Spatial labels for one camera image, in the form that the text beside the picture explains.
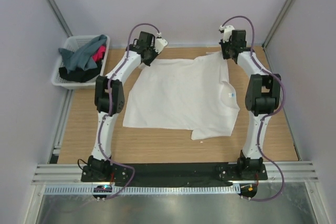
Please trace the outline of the white t shirt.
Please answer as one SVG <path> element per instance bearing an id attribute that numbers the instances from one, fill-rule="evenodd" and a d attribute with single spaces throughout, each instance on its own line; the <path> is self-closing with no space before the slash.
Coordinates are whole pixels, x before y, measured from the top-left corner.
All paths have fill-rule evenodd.
<path id="1" fill-rule="evenodd" d="M 228 64 L 220 52 L 158 59 L 128 95 L 123 126 L 190 130 L 192 140 L 231 136 L 239 114 Z"/>

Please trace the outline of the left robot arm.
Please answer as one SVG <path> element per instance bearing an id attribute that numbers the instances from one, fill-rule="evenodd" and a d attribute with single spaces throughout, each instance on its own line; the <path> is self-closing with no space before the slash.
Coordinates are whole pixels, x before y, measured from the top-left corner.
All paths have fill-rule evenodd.
<path id="1" fill-rule="evenodd" d="M 123 84 L 140 65 L 149 66 L 167 46 L 161 33 L 140 32 L 130 43 L 117 65 L 106 75 L 98 76 L 94 104 L 98 112 L 95 145 L 82 168 L 82 182 L 106 182 L 113 172 L 111 145 L 117 118 L 125 105 Z"/>

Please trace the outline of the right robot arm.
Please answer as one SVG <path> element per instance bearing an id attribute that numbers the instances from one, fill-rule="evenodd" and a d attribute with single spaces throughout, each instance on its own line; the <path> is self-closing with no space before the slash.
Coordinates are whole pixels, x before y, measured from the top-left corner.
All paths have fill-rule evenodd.
<path id="1" fill-rule="evenodd" d="M 256 58 L 253 49 L 247 47 L 246 31 L 233 26 L 221 26 L 223 38 L 219 44 L 225 60 L 231 59 L 240 66 L 249 83 L 245 95 L 245 107 L 249 112 L 246 142 L 235 164 L 219 166 L 223 181 L 267 179 L 263 164 L 263 143 L 266 128 L 280 103 L 280 75 L 272 76 Z"/>

